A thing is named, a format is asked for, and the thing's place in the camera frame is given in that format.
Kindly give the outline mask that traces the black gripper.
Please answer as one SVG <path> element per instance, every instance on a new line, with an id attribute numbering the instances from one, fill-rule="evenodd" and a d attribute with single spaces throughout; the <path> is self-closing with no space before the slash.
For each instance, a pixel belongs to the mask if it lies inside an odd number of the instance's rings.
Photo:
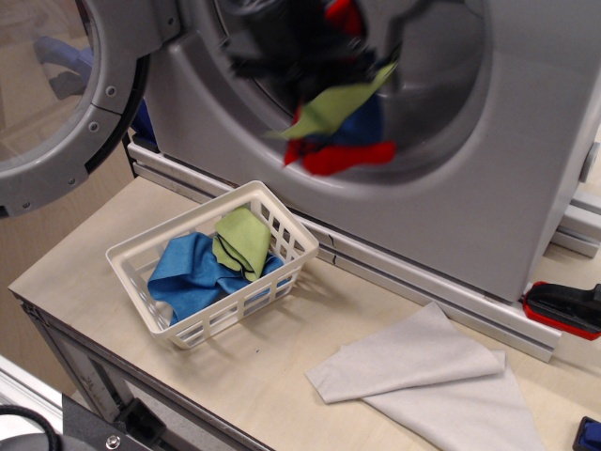
<path id="1" fill-rule="evenodd" d="M 224 45 L 239 77 L 266 79 L 308 101 L 374 76 L 356 1 L 226 1 L 224 14 L 239 24 Z"/>

